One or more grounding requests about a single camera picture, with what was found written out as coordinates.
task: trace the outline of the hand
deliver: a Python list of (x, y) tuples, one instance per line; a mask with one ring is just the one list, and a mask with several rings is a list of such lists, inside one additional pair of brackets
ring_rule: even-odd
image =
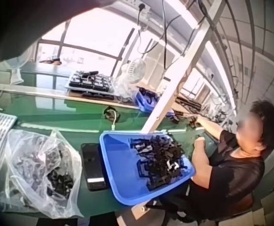
[(194, 148), (197, 148), (197, 147), (204, 148), (204, 146), (205, 146), (205, 138), (204, 137), (199, 137), (195, 140)]

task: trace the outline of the white metal pole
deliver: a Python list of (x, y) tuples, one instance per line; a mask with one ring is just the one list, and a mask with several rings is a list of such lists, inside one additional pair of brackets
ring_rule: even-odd
[[(209, 10), (209, 16), (215, 27), (219, 21), (225, 4), (225, 0), (215, 0)], [(186, 52), (185, 57), (182, 58), (182, 60), (178, 60), (176, 64), (173, 64), (173, 67), (176, 67), (177, 65), (179, 70), (173, 74), (169, 85), (143, 126), (141, 133), (152, 133), (157, 129), (166, 113), (171, 109), (171, 106), (177, 95), (180, 93), (180, 90), (186, 82), (188, 75), (191, 73), (198, 59), (202, 55), (206, 42), (210, 39), (211, 34), (212, 29), (208, 20), (205, 19), (201, 28), (197, 32), (194, 41), (191, 43), (190, 48)]]

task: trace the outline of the window frame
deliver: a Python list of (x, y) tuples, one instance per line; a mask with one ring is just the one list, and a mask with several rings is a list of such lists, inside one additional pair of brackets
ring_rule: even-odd
[(65, 43), (65, 38), (66, 38), (66, 34), (67, 34), (68, 28), (70, 26), (70, 23), (71, 23), (71, 19), (66, 21), (64, 31), (63, 31), (61, 39), (59, 41), (46, 40), (46, 39), (42, 39), (42, 38), (39, 39), (39, 41), (37, 42), (34, 61), (36, 62), (37, 55), (38, 55), (38, 49), (39, 49), (40, 44), (57, 45), (59, 47), (58, 53), (57, 53), (57, 58), (59, 58), (61, 56), (62, 47), (69, 47), (69, 48), (75, 48), (75, 49), (83, 50), (83, 51), (86, 51), (86, 52), (91, 52), (91, 53), (95, 53), (95, 54), (98, 54), (98, 55), (102, 55), (104, 57), (115, 59), (116, 61), (115, 61), (115, 64), (114, 64), (114, 67), (112, 69), (112, 72), (111, 72), (110, 76), (113, 76), (114, 74), (117, 74), (118, 72), (115, 72), (115, 70), (117, 68), (118, 63), (123, 60), (123, 54), (125, 52), (126, 47), (128, 46), (128, 44), (130, 42), (130, 39), (132, 38), (132, 36), (134, 34), (135, 28), (134, 27), (131, 28), (131, 31), (129, 32), (125, 42), (123, 43), (122, 48), (120, 49), (118, 56), (114, 56), (114, 55), (111, 55), (111, 54), (108, 54), (108, 53), (105, 53), (105, 52), (101, 52), (101, 51), (98, 51), (98, 50), (95, 50), (95, 49), (85, 48), (85, 47), (82, 47), (82, 46), (76, 46), (76, 45), (71, 45), (71, 44)]

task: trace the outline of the clear plastic bag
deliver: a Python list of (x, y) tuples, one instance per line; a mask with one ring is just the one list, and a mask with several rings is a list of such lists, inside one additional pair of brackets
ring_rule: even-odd
[(130, 99), (133, 103), (135, 102), (139, 88), (135, 84), (131, 84), (126, 77), (117, 77), (114, 81), (114, 88), (120, 97)]
[(26, 197), (16, 188), (10, 179), (10, 171), (6, 172), (6, 179), (3, 191), (0, 192), (0, 212), (37, 213)]
[[(81, 158), (60, 132), (47, 137), (13, 129), (7, 137), (5, 156), (10, 179), (29, 205), (53, 219), (83, 217), (77, 207)], [(53, 170), (55, 181), (49, 179)], [(72, 185), (65, 190), (66, 178), (72, 179)]]

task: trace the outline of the black hair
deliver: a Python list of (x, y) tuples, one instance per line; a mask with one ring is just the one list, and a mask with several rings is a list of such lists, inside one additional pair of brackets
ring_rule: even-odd
[(259, 116), (262, 121), (263, 130), (260, 142), (266, 147), (268, 154), (274, 150), (274, 105), (267, 100), (253, 102), (251, 113)]

